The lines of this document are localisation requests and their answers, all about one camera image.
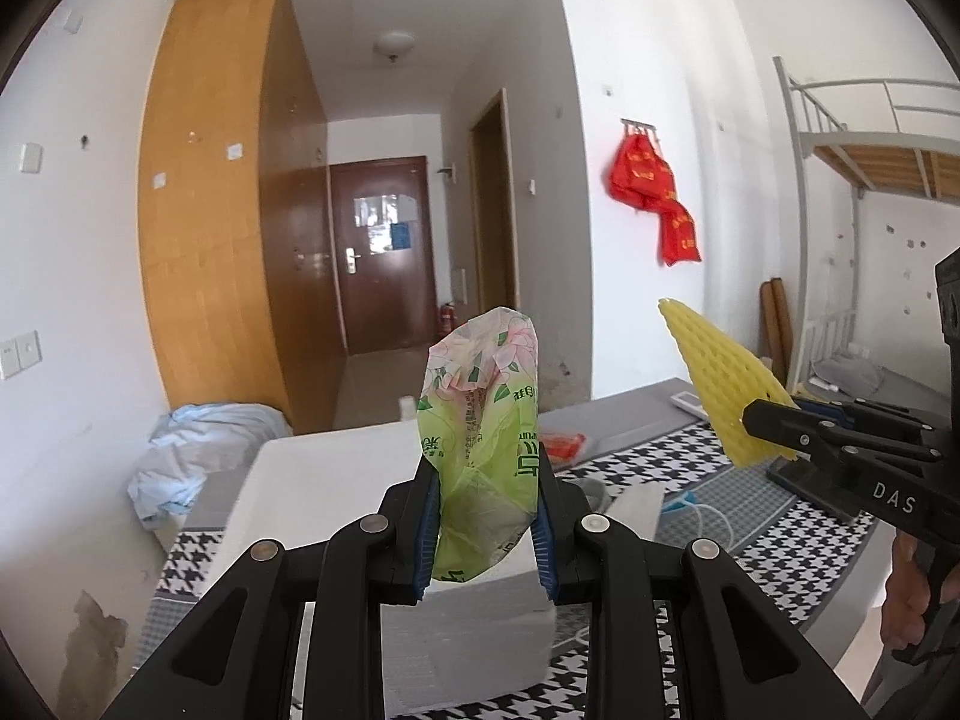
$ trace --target blue sign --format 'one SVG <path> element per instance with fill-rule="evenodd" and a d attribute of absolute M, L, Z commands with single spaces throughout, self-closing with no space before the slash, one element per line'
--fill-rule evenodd
<path fill-rule="evenodd" d="M 410 225 L 406 221 L 390 225 L 390 241 L 394 251 L 410 248 Z"/>

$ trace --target red bag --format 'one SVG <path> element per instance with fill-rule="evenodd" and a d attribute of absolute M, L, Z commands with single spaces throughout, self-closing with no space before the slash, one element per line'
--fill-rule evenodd
<path fill-rule="evenodd" d="M 614 199 L 659 215 L 659 256 L 667 266 L 702 262 L 693 219 L 677 199 L 673 170 L 654 151 L 647 135 L 629 134 L 623 139 L 607 186 Z"/>

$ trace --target ceiling light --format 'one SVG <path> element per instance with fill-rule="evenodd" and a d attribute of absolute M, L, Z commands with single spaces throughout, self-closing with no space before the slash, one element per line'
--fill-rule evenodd
<path fill-rule="evenodd" d="M 414 47 L 414 36 L 409 32 L 400 32 L 397 30 L 384 32 L 373 43 L 373 50 L 378 55 L 387 57 L 391 62 L 395 62 L 400 57 L 408 55 Z"/>

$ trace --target orange object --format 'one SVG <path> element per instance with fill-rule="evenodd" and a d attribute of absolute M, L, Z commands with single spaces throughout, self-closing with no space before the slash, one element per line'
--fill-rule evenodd
<path fill-rule="evenodd" d="M 654 151 L 647 135 L 638 133 L 623 139 L 607 188 L 613 199 L 659 215 L 659 256 L 667 266 L 702 262 L 693 219 L 677 199 L 673 170 Z"/>
<path fill-rule="evenodd" d="M 572 436 L 566 436 L 562 433 L 540 433 L 539 439 L 544 443 L 546 456 L 550 459 L 550 466 L 554 469 L 562 469 L 571 466 L 576 460 L 580 450 L 587 443 L 587 437 L 583 433 L 574 433 Z"/>

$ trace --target screw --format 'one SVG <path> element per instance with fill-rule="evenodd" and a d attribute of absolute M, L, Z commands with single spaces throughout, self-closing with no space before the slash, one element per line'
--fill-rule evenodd
<path fill-rule="evenodd" d="M 720 557 L 720 547 L 717 546 L 716 541 L 711 541 L 709 538 L 698 538 L 693 542 L 690 550 L 701 560 L 714 560 Z"/>
<path fill-rule="evenodd" d="M 257 562 L 267 562 L 277 556 L 280 548 L 273 541 L 258 541 L 250 548 L 250 557 Z"/>
<path fill-rule="evenodd" d="M 610 521 L 603 514 L 588 514 L 580 520 L 580 524 L 588 533 L 603 533 L 610 528 Z"/>
<path fill-rule="evenodd" d="M 364 533 L 383 533 L 390 525 L 390 520 L 383 514 L 367 514 L 360 520 L 360 530 Z"/>

